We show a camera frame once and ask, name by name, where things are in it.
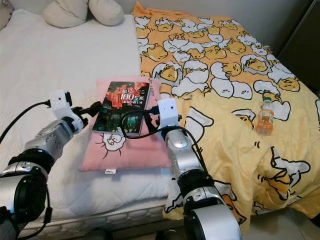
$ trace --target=book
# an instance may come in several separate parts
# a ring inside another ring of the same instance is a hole
[[[148,82],[110,82],[92,130],[96,133],[119,135],[118,127],[123,115],[130,111],[144,110],[147,106],[149,90]],[[122,124],[126,134],[138,136],[142,123],[143,115],[137,113],[129,114]]]

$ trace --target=black cable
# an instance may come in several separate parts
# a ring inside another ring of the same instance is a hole
[[[19,237],[18,240],[27,240],[37,236],[39,233],[42,232],[42,230],[46,227],[46,225],[51,222],[52,208],[50,206],[50,196],[49,196],[48,186],[46,186],[46,204],[47,206],[45,209],[43,225],[40,227],[40,229],[28,236]]]
[[[50,107],[50,101],[42,101],[42,102],[38,102],[36,104],[31,105],[30,107],[26,108],[23,112],[21,112],[10,124],[9,126],[6,127],[6,129],[4,130],[4,132],[2,133],[2,135],[0,136],[0,144],[1,142],[4,140],[5,136],[7,135],[7,133],[9,132],[9,130],[12,128],[12,126],[25,114],[27,113],[29,110],[33,109],[36,106],[39,105],[47,105],[48,107]]]
[[[143,138],[146,138],[148,136],[151,136],[155,133],[158,133],[158,132],[161,132],[163,130],[176,130],[176,129],[180,129],[182,130],[184,133],[188,134],[190,136],[190,138],[192,139],[193,141],[193,144],[195,146],[195,149],[196,149],[196,152],[197,152],[197,157],[199,159],[199,162],[205,172],[205,174],[209,175],[208,173],[208,170],[207,170],[207,167],[206,167],[206,164],[205,164],[205,161],[204,161],[204,158],[201,154],[201,150],[198,146],[198,143],[197,141],[195,140],[194,136],[191,134],[190,131],[188,131],[186,128],[182,127],[182,126],[165,126],[165,127],[162,127],[162,128],[159,128],[157,129],[156,131],[153,131],[153,132],[149,132],[148,134],[145,134],[145,135],[142,135],[142,136],[128,136],[125,132],[125,129],[124,129],[124,126],[123,126],[123,121],[125,119],[126,116],[132,114],[132,113],[152,113],[154,114],[154,112],[150,111],[150,110],[138,110],[138,111],[130,111],[130,112],[127,112],[126,114],[124,114],[121,118],[121,121],[120,121],[120,128],[121,128],[121,131],[123,133],[123,136],[127,139],[143,139]]]

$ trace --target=bed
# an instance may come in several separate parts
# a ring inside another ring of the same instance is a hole
[[[47,100],[56,89],[69,91],[74,106],[87,107],[96,101],[96,79],[140,75],[132,15],[126,15],[119,26],[90,20],[60,29],[46,24],[41,15],[19,9],[0,31],[0,42],[1,133],[23,109]],[[54,119],[44,107],[26,114],[0,146],[0,169]],[[75,135],[50,172],[52,223],[39,237],[65,239],[99,226],[114,230],[163,219],[170,170],[126,170],[113,176],[79,172],[88,137],[88,127]],[[41,225],[42,217],[27,225],[21,235]]]

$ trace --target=white mattress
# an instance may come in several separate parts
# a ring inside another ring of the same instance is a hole
[[[56,89],[69,91],[73,106],[88,107],[96,101],[96,79],[125,75],[140,75],[131,15],[118,26],[90,20],[60,29],[47,25],[40,15],[19,9],[0,31],[0,133],[22,110],[47,100]],[[0,170],[54,119],[50,109],[38,106],[18,121],[0,145]],[[88,134],[86,128],[76,135],[51,170],[53,221],[101,214],[168,195],[169,169],[126,170],[115,175],[79,172]],[[163,203],[154,201],[153,207]]]

